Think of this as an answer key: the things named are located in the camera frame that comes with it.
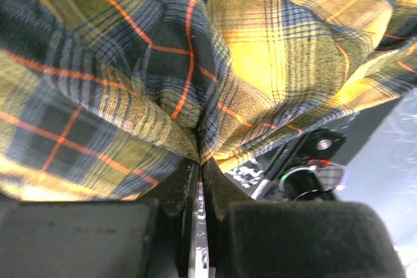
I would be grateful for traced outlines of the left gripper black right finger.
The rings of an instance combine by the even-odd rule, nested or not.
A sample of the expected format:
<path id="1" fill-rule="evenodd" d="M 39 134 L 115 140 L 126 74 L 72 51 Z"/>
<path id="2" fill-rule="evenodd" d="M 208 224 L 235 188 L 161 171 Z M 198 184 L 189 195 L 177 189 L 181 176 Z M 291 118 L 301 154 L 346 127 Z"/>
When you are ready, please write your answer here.
<path id="1" fill-rule="evenodd" d="M 357 202 L 256 202 L 214 160 L 201 168 L 217 277 L 394 277 L 405 270 L 381 218 Z"/>

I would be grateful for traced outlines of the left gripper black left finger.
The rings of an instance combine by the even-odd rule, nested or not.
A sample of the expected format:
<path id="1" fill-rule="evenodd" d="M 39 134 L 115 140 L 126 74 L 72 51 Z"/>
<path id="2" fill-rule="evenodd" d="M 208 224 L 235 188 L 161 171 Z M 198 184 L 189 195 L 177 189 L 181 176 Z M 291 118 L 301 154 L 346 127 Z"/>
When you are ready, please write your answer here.
<path id="1" fill-rule="evenodd" d="M 199 167 L 133 201 L 1 197 L 2 277 L 186 277 Z"/>

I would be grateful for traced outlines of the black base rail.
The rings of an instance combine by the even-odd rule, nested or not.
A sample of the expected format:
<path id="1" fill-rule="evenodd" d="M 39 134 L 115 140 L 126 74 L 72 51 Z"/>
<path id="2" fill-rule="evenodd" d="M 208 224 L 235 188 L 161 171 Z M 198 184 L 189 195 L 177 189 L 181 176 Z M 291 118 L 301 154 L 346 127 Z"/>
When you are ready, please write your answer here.
<path id="1" fill-rule="evenodd" d="M 258 202 L 336 201 L 344 166 L 332 157 L 346 141 L 336 130 L 320 128 L 301 135 L 226 175 Z"/>

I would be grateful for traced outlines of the yellow plaid shirt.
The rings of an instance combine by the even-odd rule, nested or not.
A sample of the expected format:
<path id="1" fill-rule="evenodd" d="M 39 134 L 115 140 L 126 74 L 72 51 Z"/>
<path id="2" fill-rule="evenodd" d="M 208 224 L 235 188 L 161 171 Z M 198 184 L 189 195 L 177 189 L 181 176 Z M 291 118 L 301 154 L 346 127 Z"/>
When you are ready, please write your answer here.
<path id="1" fill-rule="evenodd" d="M 416 0 L 1 0 L 1 191 L 134 199 L 416 86 Z"/>

